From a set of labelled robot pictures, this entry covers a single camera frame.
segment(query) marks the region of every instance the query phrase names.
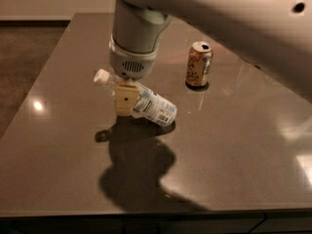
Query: can label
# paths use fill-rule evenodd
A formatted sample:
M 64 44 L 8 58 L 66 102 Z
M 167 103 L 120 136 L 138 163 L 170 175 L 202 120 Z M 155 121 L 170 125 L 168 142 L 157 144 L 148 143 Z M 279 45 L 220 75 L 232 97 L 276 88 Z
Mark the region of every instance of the can label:
M 136 85 L 139 95 L 134 111 L 160 126 L 169 126 L 176 117 L 176 106 L 140 83 Z
M 189 51 L 186 83 L 203 87 L 208 83 L 208 74 L 213 59 L 213 49 L 206 42 L 195 42 Z

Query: brown floor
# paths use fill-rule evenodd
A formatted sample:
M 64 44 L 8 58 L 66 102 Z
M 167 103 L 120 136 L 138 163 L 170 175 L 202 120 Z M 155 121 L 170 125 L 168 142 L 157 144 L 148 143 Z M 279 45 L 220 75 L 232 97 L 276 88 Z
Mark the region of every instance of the brown floor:
M 64 26 L 0 26 L 0 139 L 64 30 Z

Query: plastic bottle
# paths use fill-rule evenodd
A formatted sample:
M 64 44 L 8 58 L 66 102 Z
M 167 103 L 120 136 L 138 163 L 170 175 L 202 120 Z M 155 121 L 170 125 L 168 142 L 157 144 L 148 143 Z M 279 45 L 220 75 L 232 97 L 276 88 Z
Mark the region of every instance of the plastic bottle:
M 118 87 L 136 88 L 137 94 L 131 110 L 162 127 L 171 125 L 176 117 L 176 106 L 174 104 L 133 79 L 124 80 L 100 69 L 95 76 L 94 82 L 96 85 L 105 86 L 113 96 L 116 95 L 115 92 Z

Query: white wall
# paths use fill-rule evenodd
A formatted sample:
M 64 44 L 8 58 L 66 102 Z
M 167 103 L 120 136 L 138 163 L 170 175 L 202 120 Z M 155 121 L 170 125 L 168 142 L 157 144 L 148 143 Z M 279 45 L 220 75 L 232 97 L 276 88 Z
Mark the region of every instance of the white wall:
M 78 12 L 113 12 L 115 0 L 0 0 L 0 20 L 70 20 Z

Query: bottle cap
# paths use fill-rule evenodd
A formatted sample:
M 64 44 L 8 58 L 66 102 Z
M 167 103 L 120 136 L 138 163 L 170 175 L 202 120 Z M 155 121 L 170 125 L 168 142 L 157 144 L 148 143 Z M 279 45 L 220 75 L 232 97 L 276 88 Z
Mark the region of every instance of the bottle cap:
M 106 85 L 109 79 L 110 73 L 104 69 L 100 69 L 94 79 L 95 85 L 102 86 Z

